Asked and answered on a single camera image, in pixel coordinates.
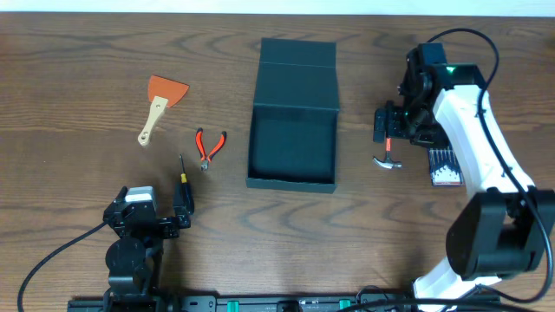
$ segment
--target open box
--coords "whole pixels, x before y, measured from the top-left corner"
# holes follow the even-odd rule
[[[247,187],[336,189],[336,45],[262,39]]]

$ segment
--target pliers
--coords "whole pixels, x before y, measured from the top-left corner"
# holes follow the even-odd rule
[[[205,147],[202,144],[202,131],[203,131],[202,128],[197,129],[196,141],[197,141],[197,148],[199,149],[199,152],[200,152],[200,170],[202,172],[206,172],[208,170],[208,164],[212,162],[212,158],[214,158],[216,153],[219,152],[219,150],[221,150],[222,147],[224,147],[225,140],[227,139],[227,132],[222,131],[222,134],[219,137],[218,144],[214,147],[214,149],[212,149],[210,154],[206,156]]]

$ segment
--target scraper handle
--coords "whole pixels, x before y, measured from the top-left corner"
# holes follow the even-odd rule
[[[167,99],[154,96],[152,104],[150,104],[150,113],[148,114],[147,124],[139,133],[137,140],[142,146],[147,146],[150,143],[150,137],[153,135],[153,129],[156,123],[166,111]]]

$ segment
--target hammer head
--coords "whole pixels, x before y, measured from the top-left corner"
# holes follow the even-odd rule
[[[393,168],[402,168],[402,163],[401,161],[393,161],[388,154],[386,154],[385,156],[385,160],[381,161],[379,159],[377,159],[376,157],[374,157],[374,162],[376,164],[378,164],[380,167],[382,168],[386,168],[386,169],[393,169]]]

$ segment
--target white wall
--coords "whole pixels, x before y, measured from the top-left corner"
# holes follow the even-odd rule
[[[0,11],[555,16],[555,0],[0,0]]]

